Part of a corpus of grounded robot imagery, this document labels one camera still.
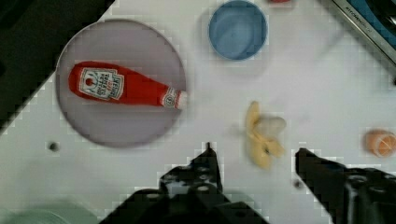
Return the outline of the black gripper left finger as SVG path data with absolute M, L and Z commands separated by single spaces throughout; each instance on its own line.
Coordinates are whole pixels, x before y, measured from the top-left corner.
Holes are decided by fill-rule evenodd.
M 188 165 L 163 175 L 156 189 L 141 189 L 101 224 L 268 224 L 244 202 L 223 193 L 217 153 L 210 145 Z

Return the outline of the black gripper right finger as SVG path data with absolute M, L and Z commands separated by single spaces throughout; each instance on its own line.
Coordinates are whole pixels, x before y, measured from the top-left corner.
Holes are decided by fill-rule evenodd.
M 297 175 L 333 224 L 396 224 L 396 179 L 375 168 L 347 168 L 306 148 L 295 153 Z

